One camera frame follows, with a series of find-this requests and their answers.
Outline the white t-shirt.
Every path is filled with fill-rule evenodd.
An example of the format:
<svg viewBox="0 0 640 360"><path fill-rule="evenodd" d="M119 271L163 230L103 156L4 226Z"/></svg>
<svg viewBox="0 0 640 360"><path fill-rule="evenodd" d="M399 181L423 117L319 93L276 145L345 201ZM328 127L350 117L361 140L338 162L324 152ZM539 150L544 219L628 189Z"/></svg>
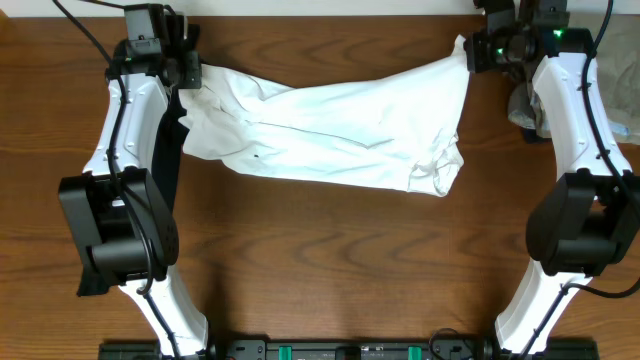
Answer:
<svg viewBox="0 0 640 360"><path fill-rule="evenodd" d="M464 41L402 73L306 88L206 65L201 87L179 93L183 150L243 175L444 197L464 164Z"/></svg>

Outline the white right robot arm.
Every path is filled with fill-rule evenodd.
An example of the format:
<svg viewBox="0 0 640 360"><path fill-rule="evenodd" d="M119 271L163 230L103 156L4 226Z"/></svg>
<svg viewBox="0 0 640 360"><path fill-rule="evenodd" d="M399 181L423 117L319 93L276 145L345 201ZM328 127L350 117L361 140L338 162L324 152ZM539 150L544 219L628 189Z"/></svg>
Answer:
<svg viewBox="0 0 640 360"><path fill-rule="evenodd" d="M639 231L639 178L612 134L595 80L597 40L587 29L540 26L482 30L464 43L473 73L519 68L547 119L556 158L553 189L526 225L527 270L477 347L481 359L594 359L590 342L564 343L549 335L580 291L619 299L591 287L619 263Z"/></svg>

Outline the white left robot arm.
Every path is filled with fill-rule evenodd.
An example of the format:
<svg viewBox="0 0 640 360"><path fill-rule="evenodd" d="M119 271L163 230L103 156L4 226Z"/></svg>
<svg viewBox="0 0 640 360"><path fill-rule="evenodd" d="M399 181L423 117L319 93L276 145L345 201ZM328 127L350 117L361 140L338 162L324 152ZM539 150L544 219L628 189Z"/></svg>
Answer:
<svg viewBox="0 0 640 360"><path fill-rule="evenodd" d="M205 359L209 324L177 269L173 217L188 133L179 90L201 84L196 51L114 56L110 104L82 173L61 180L59 201L82 264L80 297L113 287L129 296L158 337L154 346L103 346L107 359Z"/></svg>

